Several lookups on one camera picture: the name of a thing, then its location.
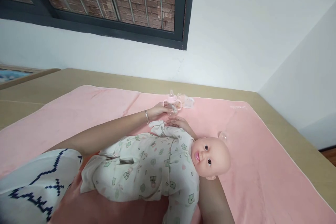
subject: doll mouth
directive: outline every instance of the doll mouth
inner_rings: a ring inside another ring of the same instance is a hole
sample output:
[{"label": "doll mouth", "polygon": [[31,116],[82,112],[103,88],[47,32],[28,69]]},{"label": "doll mouth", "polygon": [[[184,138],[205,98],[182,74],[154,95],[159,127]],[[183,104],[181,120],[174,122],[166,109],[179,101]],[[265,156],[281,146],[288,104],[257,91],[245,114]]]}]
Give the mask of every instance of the doll mouth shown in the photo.
[{"label": "doll mouth", "polygon": [[200,160],[200,157],[199,157],[198,152],[195,153],[195,158],[196,158],[196,160],[198,160],[198,161]]}]

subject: baby onesie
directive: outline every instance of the baby onesie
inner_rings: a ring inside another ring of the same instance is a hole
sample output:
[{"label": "baby onesie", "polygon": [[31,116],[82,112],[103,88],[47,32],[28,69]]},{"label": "baby onesie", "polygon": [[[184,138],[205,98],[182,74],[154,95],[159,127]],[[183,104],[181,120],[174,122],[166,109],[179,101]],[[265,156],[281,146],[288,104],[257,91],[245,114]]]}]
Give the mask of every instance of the baby onesie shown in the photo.
[{"label": "baby onesie", "polygon": [[96,189],[111,201],[158,201],[168,196],[163,223],[190,223],[199,176],[191,160],[193,138],[181,128],[149,124],[150,133],[124,137],[93,156],[82,171],[81,193]]}]

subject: pink towel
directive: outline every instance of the pink towel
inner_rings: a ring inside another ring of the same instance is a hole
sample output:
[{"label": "pink towel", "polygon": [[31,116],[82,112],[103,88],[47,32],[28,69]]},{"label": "pink towel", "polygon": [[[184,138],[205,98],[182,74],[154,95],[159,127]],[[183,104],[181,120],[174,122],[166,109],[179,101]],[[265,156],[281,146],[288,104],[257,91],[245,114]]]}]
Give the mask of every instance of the pink towel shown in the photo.
[{"label": "pink towel", "polygon": [[[147,109],[164,98],[79,87],[0,131],[0,174],[4,176],[84,129]],[[195,98],[195,108],[182,109],[179,115],[188,120],[199,137],[226,133],[232,166],[220,180],[237,224],[336,223],[334,211],[249,104]],[[149,132],[149,128],[132,134],[140,132]],[[78,175],[52,223],[161,223],[167,209],[165,197],[159,202],[109,202],[95,191],[79,194],[80,184]],[[200,219],[197,209],[192,222],[199,223]]]}]

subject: white wall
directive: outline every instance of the white wall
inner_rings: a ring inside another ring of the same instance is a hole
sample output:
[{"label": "white wall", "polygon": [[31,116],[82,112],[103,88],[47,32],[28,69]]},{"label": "white wall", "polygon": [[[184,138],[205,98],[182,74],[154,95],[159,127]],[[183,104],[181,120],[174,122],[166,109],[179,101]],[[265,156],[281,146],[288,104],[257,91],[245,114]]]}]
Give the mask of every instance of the white wall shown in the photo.
[{"label": "white wall", "polygon": [[336,3],[260,90],[318,149],[336,145]]},{"label": "white wall", "polygon": [[0,20],[0,63],[258,91],[334,1],[194,0],[187,51]]}]

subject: doll head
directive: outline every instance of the doll head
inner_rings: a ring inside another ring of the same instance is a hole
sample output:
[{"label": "doll head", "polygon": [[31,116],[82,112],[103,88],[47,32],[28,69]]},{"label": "doll head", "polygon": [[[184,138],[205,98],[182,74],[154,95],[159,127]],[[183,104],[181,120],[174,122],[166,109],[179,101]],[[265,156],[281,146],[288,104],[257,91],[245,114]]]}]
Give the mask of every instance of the doll head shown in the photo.
[{"label": "doll head", "polygon": [[191,160],[199,176],[213,180],[228,171],[229,150],[222,138],[200,138],[191,147]]}]

